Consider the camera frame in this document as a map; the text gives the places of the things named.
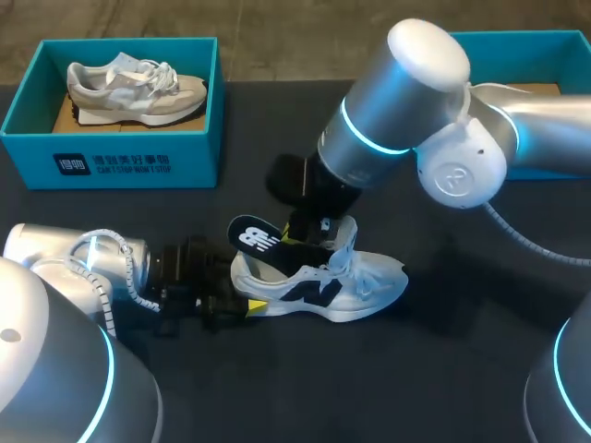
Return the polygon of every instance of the white shoelace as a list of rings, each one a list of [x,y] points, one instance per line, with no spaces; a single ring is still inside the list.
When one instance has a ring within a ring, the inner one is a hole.
[[[343,266],[336,268],[329,263],[321,265],[320,269],[328,271],[328,275],[320,280],[321,287],[326,286],[333,279],[353,279],[356,282],[357,293],[365,297],[380,286],[375,270],[367,266],[356,251],[351,251],[351,257]]]
[[[178,75],[166,62],[157,63],[153,60],[140,60],[140,63],[148,65],[146,74],[148,78],[139,83],[139,85],[146,85],[148,83],[152,86],[152,92],[149,97],[158,90],[171,91],[178,88]]]

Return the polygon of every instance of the blue box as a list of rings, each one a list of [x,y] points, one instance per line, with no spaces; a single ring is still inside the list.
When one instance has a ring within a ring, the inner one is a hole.
[[[52,134],[66,96],[67,66],[72,62],[104,66],[120,52],[165,61],[179,74],[207,80],[203,130]],[[0,138],[29,189],[214,187],[223,97],[215,38],[43,41],[8,110]],[[136,164],[105,167],[105,159],[120,156],[136,159]],[[77,167],[66,171],[58,167],[60,160]]]

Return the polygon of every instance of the shoe sole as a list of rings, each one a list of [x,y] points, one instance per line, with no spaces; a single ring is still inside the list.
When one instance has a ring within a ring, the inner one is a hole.
[[[383,304],[375,305],[367,309],[360,309],[358,311],[337,311],[334,309],[329,309],[328,307],[311,305],[309,303],[300,301],[283,302],[281,300],[261,296],[257,293],[252,293],[248,290],[243,290],[239,288],[240,285],[236,284],[235,289],[238,293],[244,295],[247,298],[268,303],[266,309],[262,311],[262,313],[257,317],[278,317],[286,316],[287,314],[293,314],[294,312],[311,312],[313,314],[323,316],[333,323],[346,323],[348,321],[355,321],[359,320],[360,318],[371,316],[372,314],[385,309],[400,298],[400,296],[404,293],[407,284],[408,280],[406,280],[404,284],[397,283],[396,289],[399,291],[398,294],[387,298]]]
[[[184,111],[180,111],[174,114],[167,115],[147,115],[137,114],[130,111],[112,111],[102,109],[83,109],[78,108],[78,123],[80,125],[112,125],[114,123],[121,122],[138,122],[145,126],[165,126],[175,123],[178,120],[182,120],[195,113],[198,108],[203,104],[202,101],[198,104],[187,108]]]

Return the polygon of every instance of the robot logo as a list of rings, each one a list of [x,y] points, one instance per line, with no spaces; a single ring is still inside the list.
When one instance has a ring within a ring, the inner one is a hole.
[[[470,194],[474,177],[470,171],[458,163],[446,163],[434,173],[437,188],[451,197],[463,197]]]

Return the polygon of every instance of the shoe insole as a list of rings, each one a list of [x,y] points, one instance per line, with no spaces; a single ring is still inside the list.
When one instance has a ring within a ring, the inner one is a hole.
[[[259,217],[240,215],[228,226],[228,241],[232,246],[287,277],[296,274],[302,266],[318,268],[328,263],[332,251],[318,245],[287,244],[281,241],[282,232]]]

